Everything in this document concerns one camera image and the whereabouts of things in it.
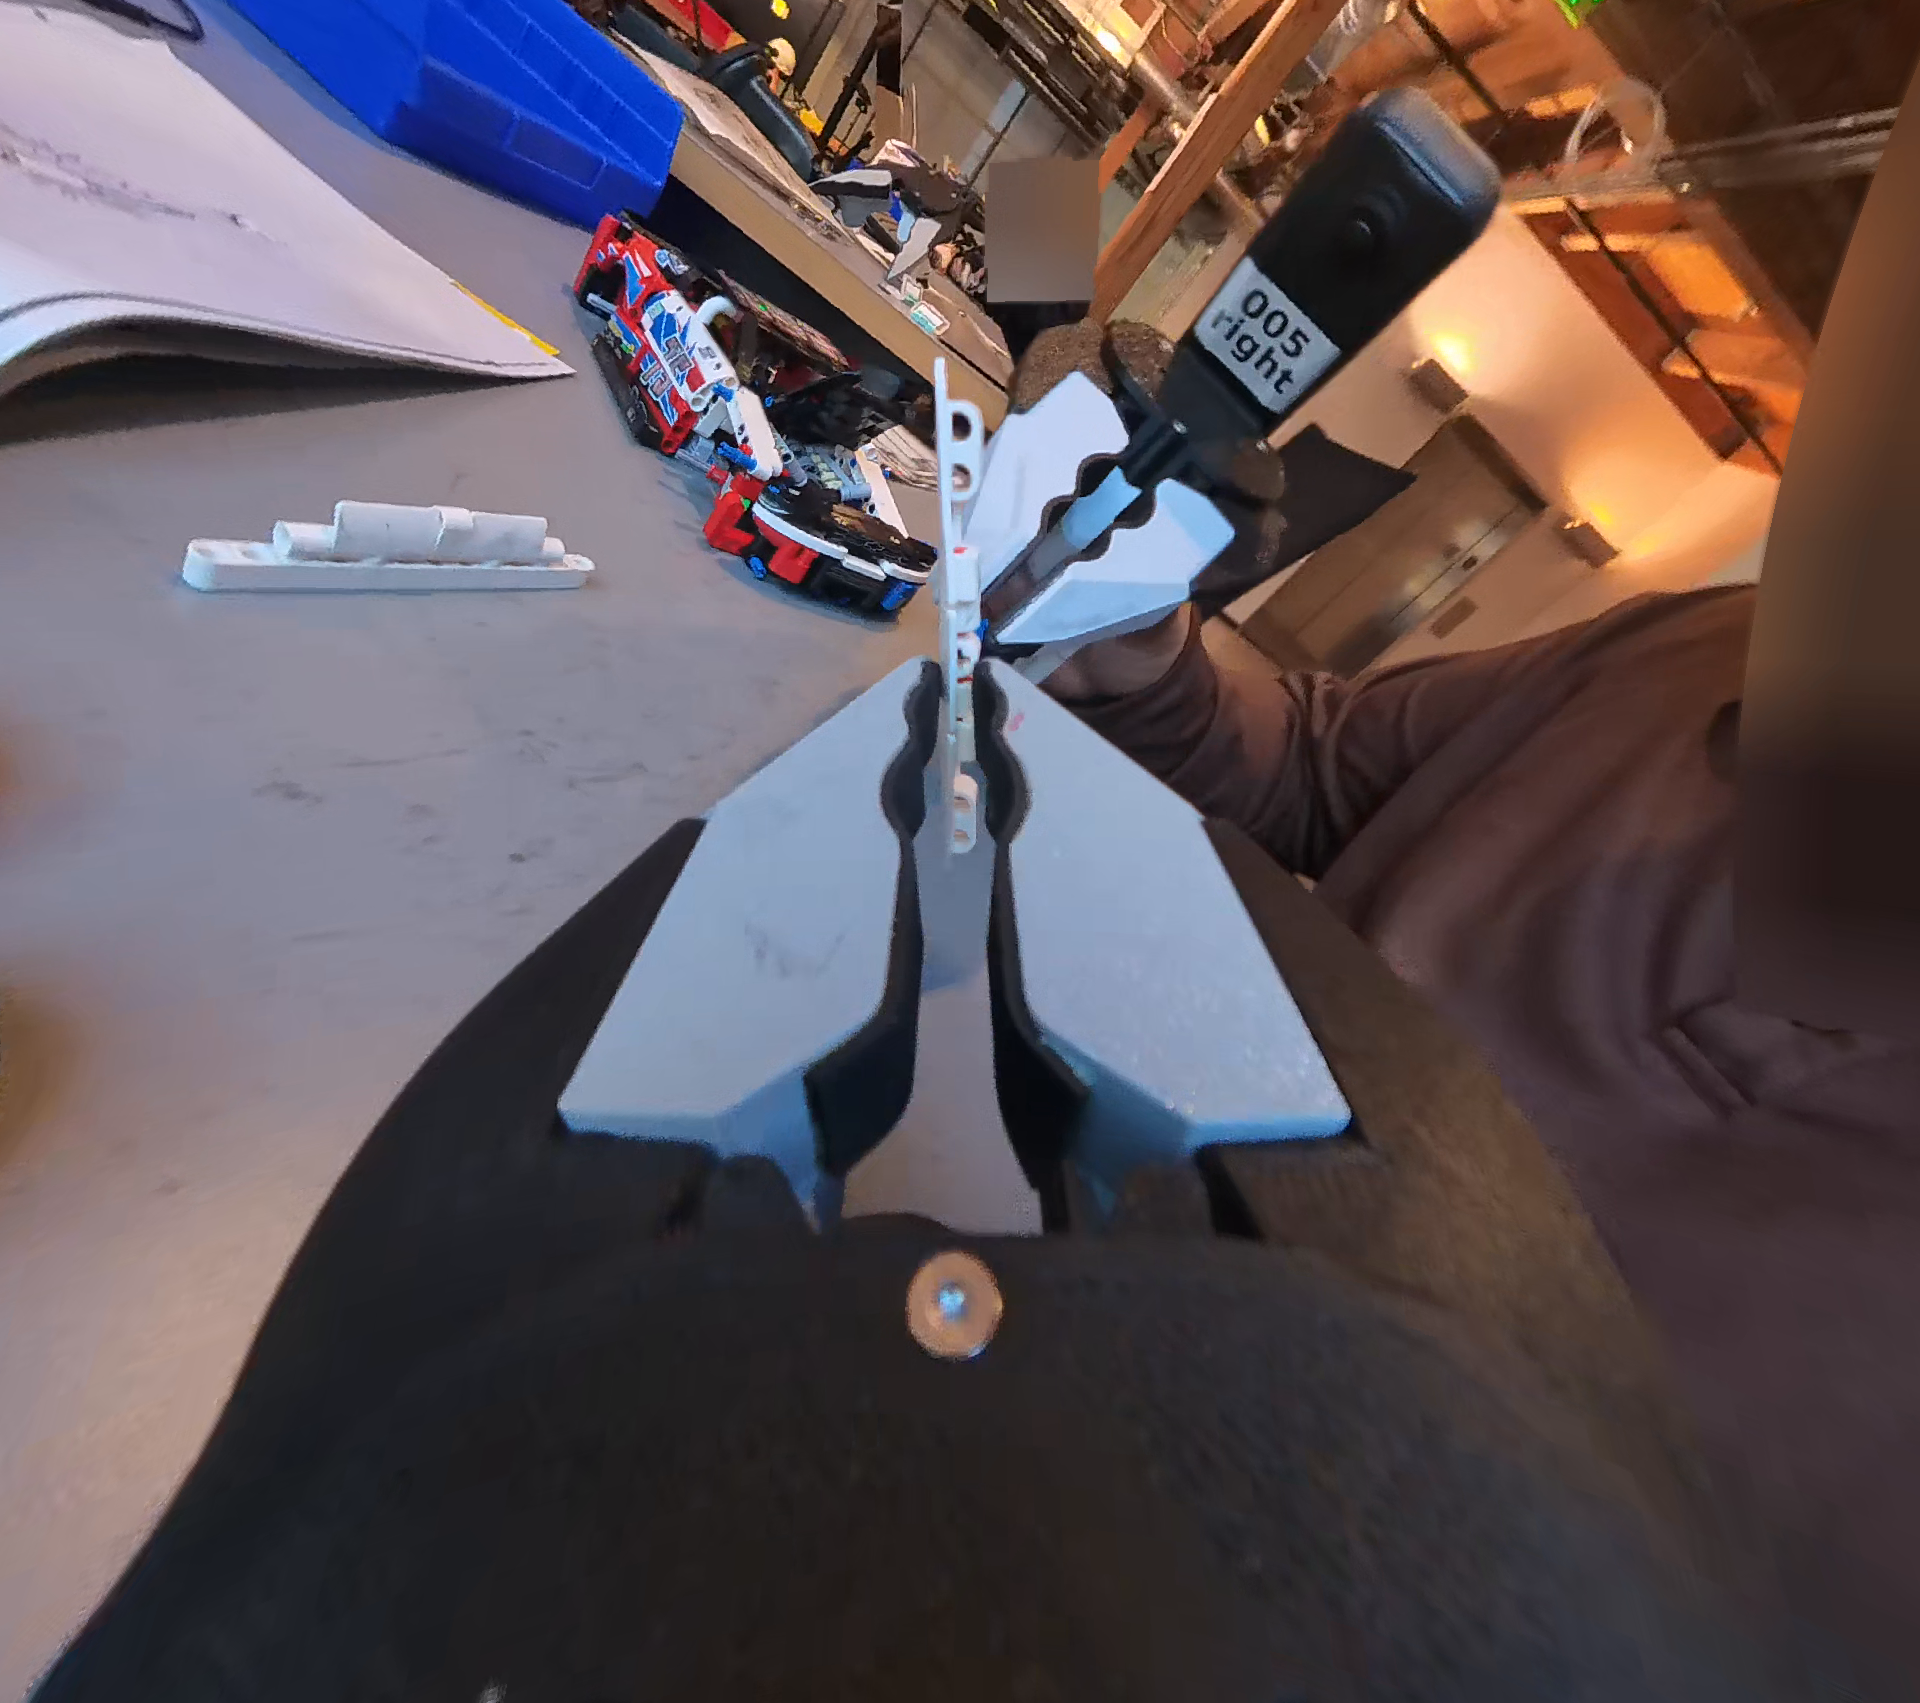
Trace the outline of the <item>white beam with cylinders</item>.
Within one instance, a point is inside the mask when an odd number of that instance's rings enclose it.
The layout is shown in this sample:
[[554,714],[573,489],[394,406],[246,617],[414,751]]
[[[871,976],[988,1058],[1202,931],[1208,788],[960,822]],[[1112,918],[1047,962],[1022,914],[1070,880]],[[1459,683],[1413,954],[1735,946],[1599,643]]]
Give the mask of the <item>white beam with cylinders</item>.
[[325,521],[276,521],[264,540],[198,539],[198,592],[564,592],[595,565],[542,515],[343,500]]

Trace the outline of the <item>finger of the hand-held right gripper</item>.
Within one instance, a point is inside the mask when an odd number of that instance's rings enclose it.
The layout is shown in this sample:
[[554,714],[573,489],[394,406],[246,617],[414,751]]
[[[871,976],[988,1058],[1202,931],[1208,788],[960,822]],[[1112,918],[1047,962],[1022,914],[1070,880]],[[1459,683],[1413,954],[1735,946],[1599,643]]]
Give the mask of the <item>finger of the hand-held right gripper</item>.
[[[1128,427],[1110,397],[1084,374],[1070,374],[1030,410],[1007,415],[988,443],[981,475],[971,497],[971,552],[981,602],[996,602],[1003,573],[1018,573],[1026,549],[1043,539],[1047,511],[1070,511],[1108,482]],[[1037,592],[1019,587],[1014,602],[1147,602],[1140,558],[1132,545],[1148,519],[1148,491],[1125,481],[1117,491],[1117,519],[1078,560]]]
[[1232,540],[1235,528],[1213,500],[1184,482],[1159,482],[1140,523],[1112,521],[1033,584],[990,587],[990,647],[1080,651],[1156,625]]

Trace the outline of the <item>grey desk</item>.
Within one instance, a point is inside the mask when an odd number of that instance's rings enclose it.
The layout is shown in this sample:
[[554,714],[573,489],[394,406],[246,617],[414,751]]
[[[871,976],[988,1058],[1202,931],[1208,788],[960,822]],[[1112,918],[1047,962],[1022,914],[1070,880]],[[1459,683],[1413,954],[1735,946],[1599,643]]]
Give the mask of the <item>grey desk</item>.
[[[587,237],[375,142],[221,0],[179,48],[380,229],[563,347],[473,388],[155,363],[2,410],[2,1697],[198,1460],[423,1058],[679,818],[931,643],[761,587],[627,443]],[[203,595],[199,534],[527,511],[554,595]]]

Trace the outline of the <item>cluttered work table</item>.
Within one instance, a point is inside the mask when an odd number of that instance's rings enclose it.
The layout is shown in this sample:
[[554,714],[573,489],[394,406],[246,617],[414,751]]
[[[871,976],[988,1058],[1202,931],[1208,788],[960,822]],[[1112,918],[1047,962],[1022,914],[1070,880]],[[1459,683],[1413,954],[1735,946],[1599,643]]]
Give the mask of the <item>cluttered work table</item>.
[[886,262],[835,219],[724,92],[659,55],[626,49],[626,57],[682,107],[668,182],[643,214],[656,234],[824,333],[844,353],[923,378],[945,363],[951,390],[984,419],[1001,419],[1011,363],[996,323],[953,290],[930,290],[923,311],[941,319],[941,329],[927,333],[918,311],[886,286]]

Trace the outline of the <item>person's right hand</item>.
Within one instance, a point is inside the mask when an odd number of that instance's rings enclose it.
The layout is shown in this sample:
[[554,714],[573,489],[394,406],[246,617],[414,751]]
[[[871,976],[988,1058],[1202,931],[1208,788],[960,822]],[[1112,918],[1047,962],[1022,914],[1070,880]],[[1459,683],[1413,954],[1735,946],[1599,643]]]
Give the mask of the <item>person's right hand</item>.
[[1096,707],[1144,695],[1174,669],[1196,630],[1192,606],[1180,606],[1151,625],[1084,643],[1049,669],[1043,689],[1067,707]]

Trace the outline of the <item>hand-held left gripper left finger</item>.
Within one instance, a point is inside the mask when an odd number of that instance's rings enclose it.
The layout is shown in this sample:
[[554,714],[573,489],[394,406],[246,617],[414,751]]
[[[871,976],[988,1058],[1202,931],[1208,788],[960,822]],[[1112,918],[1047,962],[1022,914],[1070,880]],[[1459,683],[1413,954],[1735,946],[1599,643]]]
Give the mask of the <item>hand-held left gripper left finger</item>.
[[835,1204],[912,1090],[927,762],[908,661],[708,809],[557,1102],[571,1134],[764,1161]]

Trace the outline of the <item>open instruction booklet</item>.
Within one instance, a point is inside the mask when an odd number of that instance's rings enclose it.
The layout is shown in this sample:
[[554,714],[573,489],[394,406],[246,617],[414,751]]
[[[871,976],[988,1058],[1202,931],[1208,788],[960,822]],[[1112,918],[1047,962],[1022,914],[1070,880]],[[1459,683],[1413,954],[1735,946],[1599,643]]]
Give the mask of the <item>open instruction booklet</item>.
[[465,290],[155,42],[2,5],[2,443],[81,396],[541,390],[554,347]]

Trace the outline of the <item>person's brown-shirted torso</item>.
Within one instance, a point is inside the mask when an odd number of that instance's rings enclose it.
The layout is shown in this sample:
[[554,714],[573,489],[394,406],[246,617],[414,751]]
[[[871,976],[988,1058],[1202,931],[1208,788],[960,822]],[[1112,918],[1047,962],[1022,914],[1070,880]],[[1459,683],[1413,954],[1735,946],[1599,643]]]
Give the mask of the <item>person's brown-shirted torso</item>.
[[1325,891],[1561,1161],[1821,1675],[1913,1700],[1917,1043],[1735,981],[1735,744],[1731,821],[1680,843],[1363,843]]

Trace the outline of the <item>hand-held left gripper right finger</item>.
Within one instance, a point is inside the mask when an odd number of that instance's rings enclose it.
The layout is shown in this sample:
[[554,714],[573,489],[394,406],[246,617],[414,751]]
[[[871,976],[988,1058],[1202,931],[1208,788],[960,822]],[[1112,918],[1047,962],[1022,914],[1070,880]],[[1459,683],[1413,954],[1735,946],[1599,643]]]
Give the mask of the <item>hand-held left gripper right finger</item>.
[[1206,821],[1011,667],[979,667],[996,1099],[1043,1227],[1139,1171],[1355,1113]]

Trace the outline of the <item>red white toy car model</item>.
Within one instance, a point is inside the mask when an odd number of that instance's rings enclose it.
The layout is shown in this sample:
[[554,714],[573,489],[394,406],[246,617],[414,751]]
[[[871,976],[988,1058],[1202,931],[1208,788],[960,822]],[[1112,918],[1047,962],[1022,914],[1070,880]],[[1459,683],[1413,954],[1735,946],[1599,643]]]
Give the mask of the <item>red white toy car model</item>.
[[896,374],[855,366],[623,209],[593,229],[573,300],[627,437],[711,485],[702,539],[719,558],[870,622],[916,602],[937,552],[888,482],[881,443],[909,415]]

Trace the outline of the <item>long white pointed panel piece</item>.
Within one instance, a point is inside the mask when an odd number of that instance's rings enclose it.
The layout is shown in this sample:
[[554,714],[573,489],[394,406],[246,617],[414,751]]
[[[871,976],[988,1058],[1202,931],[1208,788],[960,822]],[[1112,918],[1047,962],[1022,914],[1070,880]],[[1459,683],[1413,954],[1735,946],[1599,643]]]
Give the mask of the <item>long white pointed panel piece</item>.
[[960,857],[973,850],[979,828],[973,676],[981,659],[981,581],[967,511],[981,475],[984,422],[979,406],[949,392],[942,358],[930,374],[930,392],[937,460],[937,788],[945,805],[945,850]]

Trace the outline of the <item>wooden post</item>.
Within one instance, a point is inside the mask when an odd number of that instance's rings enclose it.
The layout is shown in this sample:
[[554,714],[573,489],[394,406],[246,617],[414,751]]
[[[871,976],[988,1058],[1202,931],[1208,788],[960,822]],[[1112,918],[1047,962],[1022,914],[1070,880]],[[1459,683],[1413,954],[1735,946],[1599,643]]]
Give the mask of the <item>wooden post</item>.
[[1103,248],[1092,290],[1093,322],[1112,316],[1343,5],[1346,0],[1281,0],[1266,16],[1252,44],[1191,122],[1140,200]]

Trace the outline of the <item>person's right forearm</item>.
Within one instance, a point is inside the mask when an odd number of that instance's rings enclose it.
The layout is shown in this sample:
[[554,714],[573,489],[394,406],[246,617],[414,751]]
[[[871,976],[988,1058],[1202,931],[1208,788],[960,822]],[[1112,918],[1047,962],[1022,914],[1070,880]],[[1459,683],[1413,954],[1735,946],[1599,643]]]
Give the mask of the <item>person's right forearm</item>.
[[1359,678],[1221,669],[1202,636],[1084,707],[1139,765],[1295,876],[1363,843],[1470,857],[1643,850],[1731,821],[1757,587],[1632,597],[1579,625]]

